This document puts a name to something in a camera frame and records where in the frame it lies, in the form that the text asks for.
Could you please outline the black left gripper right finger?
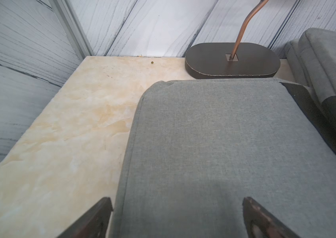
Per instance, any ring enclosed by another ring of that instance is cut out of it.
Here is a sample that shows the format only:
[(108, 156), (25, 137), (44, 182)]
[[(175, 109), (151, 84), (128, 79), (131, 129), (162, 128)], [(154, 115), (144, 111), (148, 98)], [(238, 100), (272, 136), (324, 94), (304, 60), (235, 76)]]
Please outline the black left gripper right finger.
[(294, 231), (252, 197), (245, 197), (242, 206), (244, 224), (249, 238), (299, 238)]

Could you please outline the grey zippered laptop bag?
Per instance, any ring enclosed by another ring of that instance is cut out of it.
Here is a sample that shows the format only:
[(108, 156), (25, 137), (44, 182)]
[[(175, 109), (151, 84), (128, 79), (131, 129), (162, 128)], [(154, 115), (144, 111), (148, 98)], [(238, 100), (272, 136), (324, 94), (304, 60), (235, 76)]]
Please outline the grey zippered laptop bag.
[(111, 238), (245, 238), (252, 197), (302, 238), (336, 238), (336, 132), (301, 85), (157, 82), (141, 96)]

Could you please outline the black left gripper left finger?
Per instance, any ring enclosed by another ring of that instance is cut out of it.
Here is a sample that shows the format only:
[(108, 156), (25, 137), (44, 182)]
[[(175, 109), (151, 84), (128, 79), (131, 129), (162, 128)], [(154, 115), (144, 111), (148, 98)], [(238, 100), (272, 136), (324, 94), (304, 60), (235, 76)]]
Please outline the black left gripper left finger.
[(112, 211), (111, 198), (103, 197), (58, 238), (105, 238)]

